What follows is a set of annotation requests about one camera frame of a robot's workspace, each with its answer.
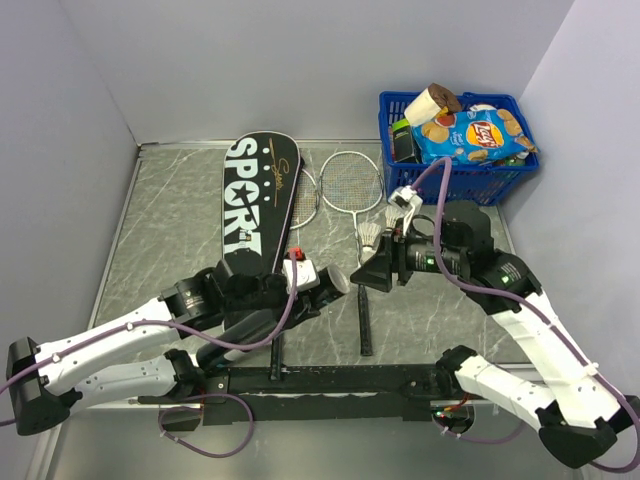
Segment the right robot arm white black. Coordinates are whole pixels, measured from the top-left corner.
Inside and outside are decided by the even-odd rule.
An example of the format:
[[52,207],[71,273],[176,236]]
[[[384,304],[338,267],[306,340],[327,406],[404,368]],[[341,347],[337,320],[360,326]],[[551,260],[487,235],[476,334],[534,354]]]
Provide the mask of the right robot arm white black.
[[448,398],[480,396],[537,432],[547,451],[570,468],[595,464],[639,426],[639,399],[624,396],[599,373],[555,314],[541,283],[518,256],[495,247],[489,217],[470,202],[451,202],[434,232],[414,226],[394,206],[365,249],[351,280],[388,292],[417,272],[440,273],[465,292],[517,343],[541,379],[534,384],[459,345],[437,362],[438,390]]

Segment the black shuttlecock tube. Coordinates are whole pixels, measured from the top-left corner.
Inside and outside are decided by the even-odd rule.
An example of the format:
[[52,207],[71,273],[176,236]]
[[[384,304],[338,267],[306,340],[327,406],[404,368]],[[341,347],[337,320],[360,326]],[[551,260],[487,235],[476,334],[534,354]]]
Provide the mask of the black shuttlecock tube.
[[[321,315],[322,309],[345,296],[350,290],[349,280],[338,266],[328,265],[319,274],[320,285],[311,290],[313,306],[319,310],[317,317]],[[284,308],[278,312],[265,309],[251,313],[236,325],[224,325],[224,332],[218,336],[218,339],[234,344],[261,341],[275,329],[283,312]],[[297,326],[286,323],[282,332]],[[195,358],[197,365],[203,371],[211,373],[240,360],[246,354],[248,352],[207,343],[198,349]]]

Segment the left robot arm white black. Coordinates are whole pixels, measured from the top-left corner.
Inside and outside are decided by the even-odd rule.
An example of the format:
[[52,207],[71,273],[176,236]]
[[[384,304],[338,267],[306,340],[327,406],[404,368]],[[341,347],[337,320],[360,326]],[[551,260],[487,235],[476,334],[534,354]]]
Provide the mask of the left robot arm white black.
[[2,391],[21,436],[89,407],[132,397],[184,402],[206,378],[320,315],[348,283],[331,267],[285,259],[278,273],[234,274],[224,262],[178,281],[81,334],[13,342]]

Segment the white shuttlecock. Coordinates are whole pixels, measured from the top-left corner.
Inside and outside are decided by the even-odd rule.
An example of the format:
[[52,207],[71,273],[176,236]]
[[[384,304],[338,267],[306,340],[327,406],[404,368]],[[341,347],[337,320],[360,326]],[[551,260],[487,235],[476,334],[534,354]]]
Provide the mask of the white shuttlecock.
[[404,211],[394,205],[385,208],[385,230],[393,233],[403,231]]
[[359,261],[366,263],[377,251],[382,228],[377,223],[363,222],[358,225]]

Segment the white shuttlecock back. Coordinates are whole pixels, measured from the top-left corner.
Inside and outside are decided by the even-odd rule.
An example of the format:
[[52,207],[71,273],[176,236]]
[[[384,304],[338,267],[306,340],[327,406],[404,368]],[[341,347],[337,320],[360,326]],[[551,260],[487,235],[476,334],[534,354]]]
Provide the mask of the white shuttlecock back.
[[385,230],[393,233],[403,231],[404,211],[394,205],[385,208]]

